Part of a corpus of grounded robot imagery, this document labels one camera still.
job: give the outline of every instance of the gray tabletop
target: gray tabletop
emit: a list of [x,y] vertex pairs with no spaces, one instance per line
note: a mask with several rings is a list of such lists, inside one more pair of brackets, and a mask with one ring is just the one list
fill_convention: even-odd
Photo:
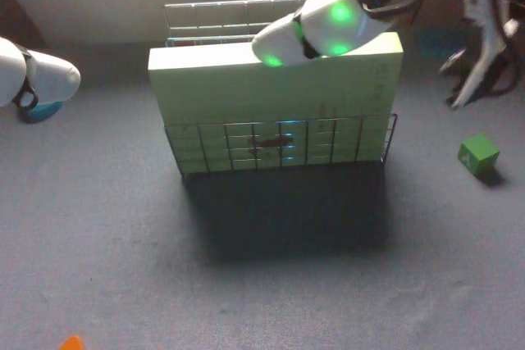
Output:
[[[182,184],[144,48],[71,54],[51,120],[0,110],[0,348],[519,349],[525,93],[452,112],[406,57],[375,166]],[[485,133],[485,182],[457,160]]]

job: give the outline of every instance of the green cube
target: green cube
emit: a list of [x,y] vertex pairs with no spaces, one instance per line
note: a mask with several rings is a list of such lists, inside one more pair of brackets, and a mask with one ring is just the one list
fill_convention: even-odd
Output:
[[473,175],[493,167],[500,150],[484,135],[479,134],[461,144],[458,159]]

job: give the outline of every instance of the wire rack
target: wire rack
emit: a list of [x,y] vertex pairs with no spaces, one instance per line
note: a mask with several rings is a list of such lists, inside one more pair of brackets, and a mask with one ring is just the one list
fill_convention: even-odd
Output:
[[[200,173],[212,173],[212,172],[237,172],[239,169],[239,164],[246,164],[252,163],[251,169],[252,170],[260,170],[261,168],[261,162],[264,160],[261,158],[264,151],[269,150],[277,150],[278,153],[278,165],[264,168],[280,168],[283,169],[287,166],[287,161],[301,161],[303,166],[311,166],[312,161],[319,161],[319,159],[326,159],[324,160],[324,165],[335,165],[340,164],[342,162],[353,162],[357,163],[359,161],[359,154],[360,154],[360,147],[361,142],[363,141],[363,125],[365,120],[369,116],[347,116],[347,117],[341,117],[341,118],[319,118],[319,119],[313,119],[313,120],[283,120],[283,121],[277,121],[277,122],[244,122],[244,123],[220,123],[220,124],[197,124],[197,125],[166,125],[165,131],[166,136],[169,141],[171,151],[173,153],[174,158],[176,159],[177,166],[179,168],[179,172],[186,177],[189,173],[184,168],[181,167],[181,161],[179,161],[178,158],[178,152],[176,149],[176,145],[174,144],[174,140],[171,138],[169,130],[170,128],[174,126],[178,127],[196,127],[197,129],[197,135],[198,135],[198,146],[200,150],[201,161],[203,161],[205,170],[197,171]],[[390,145],[392,143],[392,138],[394,136],[395,132],[395,126],[397,124],[398,116],[397,114],[391,114],[389,118],[389,124],[386,131],[386,138],[383,143],[383,149],[382,154],[379,159],[379,162],[384,166],[386,164],[386,159],[388,158],[388,153],[390,151]],[[337,125],[340,122],[344,121],[357,121],[358,122],[358,131],[357,131],[357,138],[356,139],[348,139],[346,141],[341,142],[340,139],[338,139],[338,143],[336,142],[336,136],[337,134],[341,133],[340,131],[337,131]],[[330,125],[330,129],[328,131],[324,132],[317,132],[316,134],[329,134],[330,142],[324,143],[324,144],[311,144],[309,143],[308,139],[312,138],[312,134],[310,133],[311,124],[312,123],[320,123],[323,122],[325,124]],[[303,135],[305,136],[305,142],[304,142],[304,149],[300,149],[295,155],[291,156],[289,153],[285,153],[285,149],[289,148],[288,142],[291,139],[288,139],[287,136],[291,136],[292,134],[284,133],[283,129],[290,125],[300,125],[300,127],[303,129]],[[274,139],[271,139],[272,143],[265,146],[261,141],[258,141],[258,138],[262,137],[260,134],[256,133],[256,128],[261,125],[276,125],[278,129],[278,133],[274,134]],[[222,171],[216,171],[213,170],[210,166],[210,160],[208,159],[208,150],[206,149],[206,143],[204,141],[203,137],[203,130],[205,128],[217,128],[220,126],[222,136],[221,138],[225,141],[225,153],[227,153],[227,159],[223,161],[228,162],[228,169],[222,170]],[[251,130],[251,133],[249,135],[246,134],[236,134],[235,132],[232,132],[232,130],[235,129],[236,126],[244,126],[248,127],[249,130]],[[251,141],[251,146],[248,146],[246,148],[232,148],[231,147],[231,141],[233,139],[246,139],[249,138]],[[355,146],[354,151],[352,152],[351,156],[346,155],[344,160],[335,160],[336,155],[335,151],[336,148],[340,147],[348,143],[351,146]],[[310,154],[310,151],[312,148],[319,148],[323,147],[322,149],[324,151],[324,154],[322,155],[312,155]],[[234,159],[234,152],[236,151],[246,151],[253,155],[253,158],[251,159]]]
[[265,26],[296,11],[304,0],[235,0],[166,4],[167,47],[251,41]]

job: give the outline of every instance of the orange object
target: orange object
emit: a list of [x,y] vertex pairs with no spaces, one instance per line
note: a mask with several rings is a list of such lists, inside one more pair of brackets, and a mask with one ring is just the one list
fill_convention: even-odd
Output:
[[85,350],[84,342],[80,336],[71,336],[59,350]]

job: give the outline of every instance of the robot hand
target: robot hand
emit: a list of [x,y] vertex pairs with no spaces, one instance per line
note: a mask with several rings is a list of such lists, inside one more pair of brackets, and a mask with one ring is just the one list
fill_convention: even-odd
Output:
[[419,0],[306,0],[295,13],[262,30],[253,53],[269,66],[292,66],[361,47],[387,31]]
[[0,38],[0,81],[0,107],[14,102],[30,111],[71,98],[80,86],[80,72],[68,61]]

